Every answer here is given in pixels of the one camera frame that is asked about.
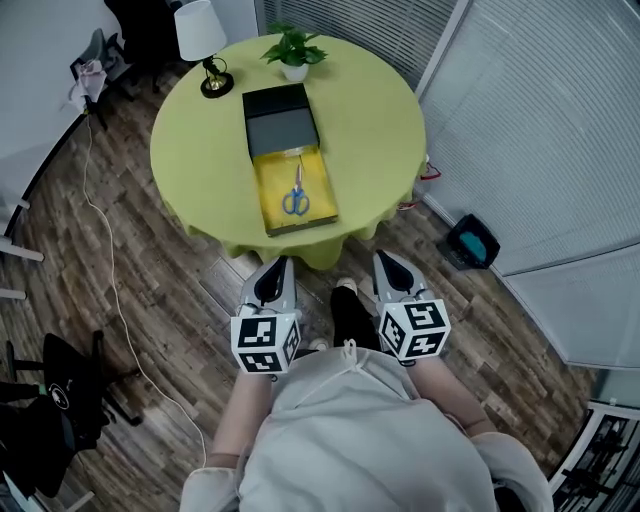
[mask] potted plant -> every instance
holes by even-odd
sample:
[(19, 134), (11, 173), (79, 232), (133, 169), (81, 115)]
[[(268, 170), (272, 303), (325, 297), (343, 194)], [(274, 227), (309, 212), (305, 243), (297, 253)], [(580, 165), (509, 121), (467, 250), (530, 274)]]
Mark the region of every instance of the potted plant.
[(301, 82), (307, 76), (309, 64), (317, 64), (325, 59), (327, 53), (317, 46), (307, 43), (320, 34), (307, 35), (289, 23), (272, 23), (269, 31), (281, 33), (282, 38), (261, 58), (268, 59), (267, 64), (279, 60), (282, 72), (291, 82)]

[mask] round table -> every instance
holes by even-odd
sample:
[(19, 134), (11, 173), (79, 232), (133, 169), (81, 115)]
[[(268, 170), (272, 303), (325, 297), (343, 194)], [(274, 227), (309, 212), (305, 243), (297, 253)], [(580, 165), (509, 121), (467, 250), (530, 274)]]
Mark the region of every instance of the round table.
[(278, 63), (260, 56), (278, 35), (220, 52), (235, 79), (218, 99), (200, 93), (197, 65), (167, 96), (151, 136), (151, 167), (169, 208), (190, 234), (218, 239), (231, 257), (254, 250), (263, 261), (299, 256), (326, 269), (349, 235), (371, 238), (411, 193), (425, 160), (424, 119), (406, 82), (372, 53), (340, 39), (314, 43), (327, 60), (310, 66), (304, 86), (338, 206), (334, 224), (268, 237), (247, 149), (242, 93), (285, 85)]

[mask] window blinds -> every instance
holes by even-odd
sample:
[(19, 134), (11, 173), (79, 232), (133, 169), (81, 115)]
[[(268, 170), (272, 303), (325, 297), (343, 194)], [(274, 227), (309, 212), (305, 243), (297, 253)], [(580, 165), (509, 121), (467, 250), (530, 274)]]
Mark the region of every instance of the window blinds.
[(385, 60), (412, 89), (456, 0), (263, 0), (266, 24), (287, 21), (355, 43)]
[(640, 369), (640, 245), (506, 281), (566, 362)]
[(640, 242), (635, 0), (475, 0), (422, 101), (443, 176), (503, 275)]

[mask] scissors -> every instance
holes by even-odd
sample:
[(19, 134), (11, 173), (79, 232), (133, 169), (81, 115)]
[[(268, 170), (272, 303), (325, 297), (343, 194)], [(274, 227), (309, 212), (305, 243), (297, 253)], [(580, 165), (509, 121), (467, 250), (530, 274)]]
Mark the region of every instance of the scissors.
[(289, 215), (304, 215), (309, 210), (309, 197), (302, 189), (302, 164), (298, 164), (296, 184), (286, 196), (282, 198), (282, 209)]

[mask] power cord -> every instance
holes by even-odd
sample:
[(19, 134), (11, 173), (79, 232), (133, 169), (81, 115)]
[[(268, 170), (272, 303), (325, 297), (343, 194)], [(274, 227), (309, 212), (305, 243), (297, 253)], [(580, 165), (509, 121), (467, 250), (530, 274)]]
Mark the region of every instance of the power cord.
[(140, 365), (140, 360), (138, 359), (138, 355), (136, 354), (136, 351), (133, 348), (133, 344), (131, 343), (131, 337), (129, 336), (129, 326), (127, 325), (127, 321), (125, 320), (124, 315), (122, 314), (122, 309), (120, 308), (120, 298), (118, 297), (118, 288), (116, 287), (116, 261), (114, 256), (113, 231), (111, 230), (111, 224), (109, 224), (109, 219), (107, 219), (107, 216), (104, 214), (104, 212), (91, 202), (91, 199), (89, 199), (89, 194), (87, 194), (87, 169), (89, 167), (89, 160), (91, 158), (91, 148), (93, 147), (93, 134), (91, 132), (91, 123), (89, 121), (89, 116), (87, 116), (87, 129), (89, 130), (89, 148), (87, 149), (87, 159), (84, 164), (84, 180), (82, 183), (82, 192), (84, 193), (84, 197), (87, 200), (87, 204), (100, 214), (100, 216), (102, 217), (102, 220), (104, 221), (105, 226), (107, 227), (107, 231), (109, 232), (109, 243), (111, 246), (111, 286), (113, 287), (113, 292), (116, 297), (116, 308), (118, 309), (118, 314), (120, 315), (120, 319), (122, 320), (122, 325), (124, 325), (124, 332), (127, 336), (127, 343), (129, 343), (129, 348), (131, 349), (133, 358), (136, 360), (136, 364), (138, 365), (138, 368), (140, 369), (140, 373), (142, 374), (142, 376), (145, 379), (147, 379), (149, 384), (151, 384), (156, 389), (156, 391), (160, 393), (160, 395), (162, 395), (164, 398), (169, 400), (169, 402), (171, 402), (172, 404), (178, 406), (178, 408), (182, 411), (182, 413), (186, 416), (186, 418), (196, 428), (196, 430), (198, 431), (198, 434), (200, 434), (200, 441), (202, 443), (202, 456), (203, 456), (202, 467), (204, 468), (207, 463), (207, 446), (204, 441), (204, 434), (202, 433), (202, 430), (200, 430), (200, 427), (196, 425), (196, 422), (191, 419), (191, 417), (189, 416), (185, 408), (182, 407), (182, 405), (176, 402), (173, 398), (171, 398), (166, 393), (164, 393), (158, 387), (158, 385), (155, 382), (153, 382), (153, 380), (151, 380), (151, 377), (149, 377), (145, 373), (145, 371), (142, 369), (142, 366)]

